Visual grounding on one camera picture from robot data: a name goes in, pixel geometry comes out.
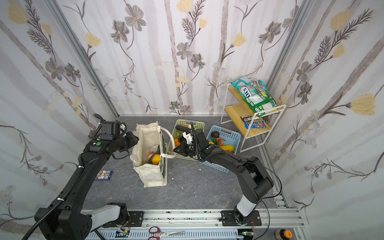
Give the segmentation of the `light green plastic basket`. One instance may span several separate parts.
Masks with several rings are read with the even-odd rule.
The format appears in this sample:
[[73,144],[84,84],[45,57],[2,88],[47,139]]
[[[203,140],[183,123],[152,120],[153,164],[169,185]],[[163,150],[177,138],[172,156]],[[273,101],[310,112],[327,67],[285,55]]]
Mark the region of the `light green plastic basket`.
[[[191,124],[193,124],[195,129],[201,129],[202,131],[204,131],[204,129],[205,129],[205,123],[203,123],[203,122],[178,119],[175,123],[174,129],[171,131],[172,139],[179,139],[180,137],[183,136],[182,132],[177,130],[177,126],[183,126],[185,128],[190,128]],[[191,161],[197,161],[198,160],[196,156],[191,158],[191,157],[188,157],[188,156],[185,157],[185,156],[182,156],[179,154],[176,155],[176,158],[184,159],[184,160],[191,160]]]

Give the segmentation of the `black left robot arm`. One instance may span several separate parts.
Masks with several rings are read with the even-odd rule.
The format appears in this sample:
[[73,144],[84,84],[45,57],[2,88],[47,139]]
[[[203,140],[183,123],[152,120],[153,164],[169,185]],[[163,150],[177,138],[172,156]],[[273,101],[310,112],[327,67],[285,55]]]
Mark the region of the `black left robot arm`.
[[40,229],[47,240],[84,240],[104,225],[125,225],[131,219],[126,204],[108,204],[88,214],[83,214],[82,209],[97,174],[113,153],[127,151],[138,142],[139,138],[131,132],[123,137],[91,140],[78,156],[78,168],[69,182],[47,208],[38,209],[36,222],[24,239]]

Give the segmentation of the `light blue plastic basket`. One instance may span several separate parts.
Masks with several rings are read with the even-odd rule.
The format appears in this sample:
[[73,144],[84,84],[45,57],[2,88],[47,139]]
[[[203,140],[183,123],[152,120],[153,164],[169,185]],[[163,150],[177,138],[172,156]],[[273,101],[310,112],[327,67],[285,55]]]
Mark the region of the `light blue plastic basket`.
[[[235,132],[235,131],[232,131],[232,130],[228,130],[228,129],[225,129],[225,128],[222,128],[222,127],[219,127],[219,126],[216,126],[216,125],[213,125],[211,127],[211,130],[209,131],[209,133],[207,134],[206,136],[206,139],[209,141],[209,142],[213,142],[213,143],[216,143],[217,141],[213,141],[213,136],[212,136],[212,133],[213,132],[218,132],[219,133],[219,138],[222,139],[221,141],[221,144],[222,146],[231,146],[233,151],[232,151],[232,154],[236,154],[237,151],[238,151],[238,147],[239,147],[239,143],[240,143],[240,140],[241,140],[241,134],[238,133],[238,132]],[[218,170],[218,171],[221,171],[221,172],[224,172],[224,173],[228,173],[229,170],[218,165],[218,164],[212,164],[212,163],[209,163],[208,161],[205,161],[203,162],[203,165],[205,166],[208,166],[208,167],[211,167],[215,170]]]

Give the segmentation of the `orange yellow toy pumpkin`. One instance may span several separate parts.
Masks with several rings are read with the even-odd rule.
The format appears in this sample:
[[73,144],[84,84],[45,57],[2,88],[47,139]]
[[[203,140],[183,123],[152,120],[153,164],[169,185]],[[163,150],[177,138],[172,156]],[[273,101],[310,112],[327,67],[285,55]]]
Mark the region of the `orange yellow toy pumpkin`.
[[160,162],[161,162],[161,159],[162,159],[161,155],[156,154],[156,155],[153,155],[151,162],[152,162],[153,165],[158,166],[160,164]]

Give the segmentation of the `cream canvas grocery bag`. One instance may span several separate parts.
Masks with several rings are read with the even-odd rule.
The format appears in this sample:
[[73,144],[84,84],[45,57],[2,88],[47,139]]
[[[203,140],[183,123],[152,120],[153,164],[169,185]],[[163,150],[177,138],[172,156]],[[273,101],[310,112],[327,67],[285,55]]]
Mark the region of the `cream canvas grocery bag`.
[[[176,157],[175,154],[168,154],[163,134],[172,134],[159,123],[148,125],[137,125],[134,135],[139,137],[139,142],[134,146],[130,159],[134,170],[139,175],[145,188],[166,186],[168,160]],[[161,155],[161,162],[158,166],[153,165],[153,155]]]

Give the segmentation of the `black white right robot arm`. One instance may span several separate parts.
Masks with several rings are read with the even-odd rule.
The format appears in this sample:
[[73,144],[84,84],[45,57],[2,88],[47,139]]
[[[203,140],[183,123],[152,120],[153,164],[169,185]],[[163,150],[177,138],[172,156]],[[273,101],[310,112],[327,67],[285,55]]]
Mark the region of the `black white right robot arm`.
[[182,132],[180,145],[174,152],[184,157],[197,157],[201,163],[208,162],[226,168],[237,176],[243,196],[234,208],[234,219],[239,225],[246,225],[250,220],[257,204],[274,187],[269,175],[270,170],[262,165],[256,158],[241,158],[229,151],[210,144],[201,129],[190,129],[177,125],[176,129]]

